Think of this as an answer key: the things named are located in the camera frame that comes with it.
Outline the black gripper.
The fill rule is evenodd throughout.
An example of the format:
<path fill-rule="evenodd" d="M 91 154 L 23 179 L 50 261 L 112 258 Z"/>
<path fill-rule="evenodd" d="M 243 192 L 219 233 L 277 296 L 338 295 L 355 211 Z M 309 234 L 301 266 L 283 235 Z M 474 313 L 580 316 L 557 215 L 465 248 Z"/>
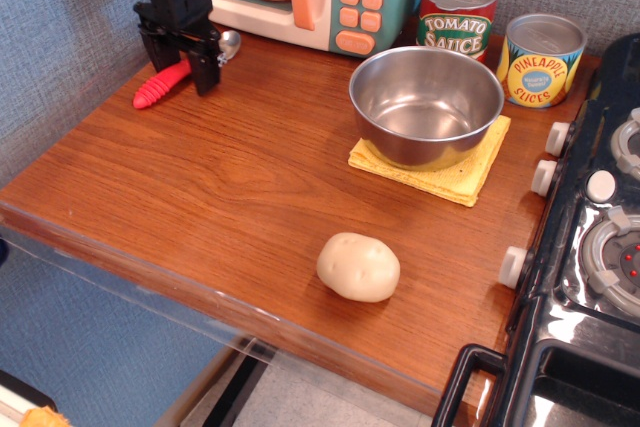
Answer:
<path fill-rule="evenodd" d="M 205 96 L 221 80 L 218 57 L 221 34 L 212 25 L 212 0 L 147 0 L 138 2 L 139 33 L 157 72 L 187 52 L 196 92 Z"/>

